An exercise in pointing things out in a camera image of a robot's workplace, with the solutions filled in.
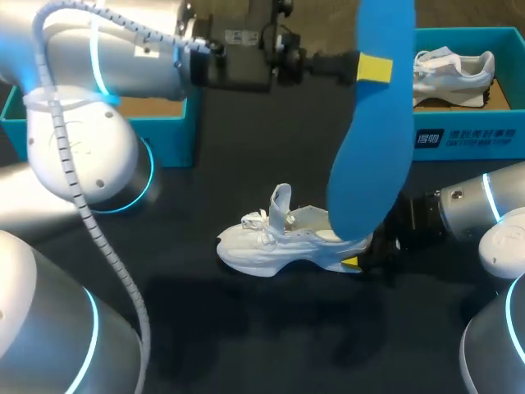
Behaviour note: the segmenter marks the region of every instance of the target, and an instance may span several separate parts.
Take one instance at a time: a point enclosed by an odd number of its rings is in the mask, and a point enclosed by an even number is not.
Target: shoe sole
[[[446,101],[447,103],[450,103],[452,105],[456,105],[458,107],[466,107],[466,108],[483,108],[487,105],[489,98],[490,98],[490,91],[491,87],[489,86],[487,89],[483,90],[482,92],[443,92],[441,94],[432,95],[432,96],[422,96],[419,98],[414,98],[414,107],[417,107],[420,103],[427,99],[439,99]]]
[[[300,261],[300,260],[310,261],[324,270],[332,271],[335,273],[353,273],[353,274],[362,273],[362,271],[358,269],[352,269],[348,266],[345,266],[342,263],[342,260],[340,259],[339,256],[326,256],[321,259],[292,259],[292,260],[287,260],[287,261],[281,261],[279,263],[274,263],[273,265],[265,265],[264,267],[246,267],[244,265],[240,265],[235,262],[228,261],[228,259],[224,259],[222,257],[222,255],[224,254],[221,252],[220,243],[217,246],[217,254],[221,258],[221,261],[224,264],[226,264],[228,267],[240,273],[245,273],[247,275],[251,275],[254,277],[274,277],[275,275],[277,275],[279,271],[281,271],[288,264],[293,263],[294,261]]]

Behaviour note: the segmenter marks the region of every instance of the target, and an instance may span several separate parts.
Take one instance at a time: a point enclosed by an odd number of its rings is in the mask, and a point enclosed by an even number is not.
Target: sneaker
[[[290,211],[291,186],[279,185],[270,211],[242,217],[225,230],[217,254],[233,269],[256,277],[272,277],[296,260],[309,260],[338,273],[360,273],[357,254],[367,250],[372,235],[360,241],[342,241],[331,229],[328,212],[313,206]]]
[[[418,53],[413,63],[413,105],[441,99],[462,107],[483,107],[495,74],[490,52],[459,56],[447,47]]]

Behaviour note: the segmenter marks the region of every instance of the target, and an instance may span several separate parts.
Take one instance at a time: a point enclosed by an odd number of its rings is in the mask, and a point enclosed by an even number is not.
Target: shoe lace
[[[434,74],[434,70],[430,67],[424,66],[421,61],[421,57],[427,55],[428,53],[428,51],[421,51],[413,59],[413,73],[415,76],[421,77],[427,74]]]
[[[287,215],[286,221],[293,223],[295,218],[292,215]],[[276,242],[275,237],[270,233],[271,230],[268,222],[269,217],[264,209],[259,210],[259,212],[244,215],[240,219],[240,223],[244,229],[258,231],[257,241],[263,245],[270,245]]]

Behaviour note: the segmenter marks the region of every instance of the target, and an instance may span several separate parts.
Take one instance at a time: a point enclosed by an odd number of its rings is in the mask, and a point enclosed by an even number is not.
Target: teal storage box
[[[194,90],[183,103],[155,98],[122,98],[118,111],[151,147],[163,167],[191,167],[201,92]],[[20,160],[27,160],[26,119],[21,91],[13,87],[0,117],[2,128]]]
[[[495,55],[495,83],[506,108],[414,111],[415,161],[525,158],[525,41],[512,27],[418,29],[417,52],[449,47],[459,55]]]

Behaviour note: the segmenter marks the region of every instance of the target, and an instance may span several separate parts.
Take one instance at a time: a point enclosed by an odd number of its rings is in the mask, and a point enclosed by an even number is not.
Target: black table surface
[[[460,338],[493,295],[477,245],[450,241],[407,255],[393,285],[302,262],[256,278],[217,261],[216,236],[267,208],[276,184],[292,185],[294,207],[324,206],[352,102],[351,90],[319,80],[268,96],[208,92],[196,167],[163,173],[163,195],[146,218],[102,222],[150,313],[147,393],[466,392]],[[0,160],[16,160],[5,136]],[[415,163],[406,190],[436,190],[507,164]],[[85,229],[35,247],[134,321]]]

